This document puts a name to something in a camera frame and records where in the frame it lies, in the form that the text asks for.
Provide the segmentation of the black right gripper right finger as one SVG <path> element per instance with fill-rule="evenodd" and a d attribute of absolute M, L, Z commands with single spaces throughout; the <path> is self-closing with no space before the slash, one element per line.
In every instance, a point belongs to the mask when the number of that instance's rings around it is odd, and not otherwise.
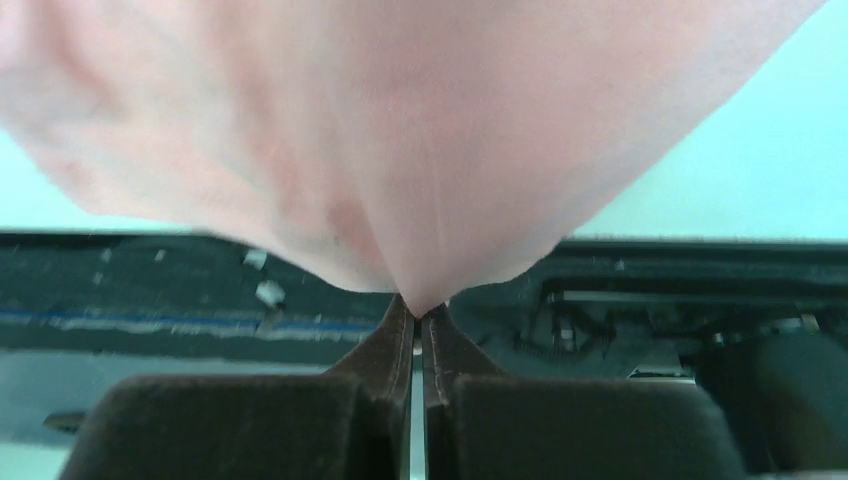
<path fill-rule="evenodd" d="M 722 410 L 687 384 L 504 372 L 445 306 L 421 320 L 431 479 L 743 479 Z"/>

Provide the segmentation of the pink t-shirt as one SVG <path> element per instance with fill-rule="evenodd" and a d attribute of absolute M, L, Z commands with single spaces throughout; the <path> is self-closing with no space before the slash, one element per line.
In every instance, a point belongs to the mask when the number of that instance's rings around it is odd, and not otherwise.
<path fill-rule="evenodd" d="M 93 214 L 424 314 L 510 280 L 817 1 L 5 1 L 1 125 Z"/>

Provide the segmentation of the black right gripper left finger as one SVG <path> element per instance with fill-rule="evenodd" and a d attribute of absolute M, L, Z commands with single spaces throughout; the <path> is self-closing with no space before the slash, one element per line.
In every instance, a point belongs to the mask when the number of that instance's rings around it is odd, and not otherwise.
<path fill-rule="evenodd" d="M 317 375 L 145 375 L 81 425 L 65 479 L 404 479 L 414 320 L 377 329 Z"/>

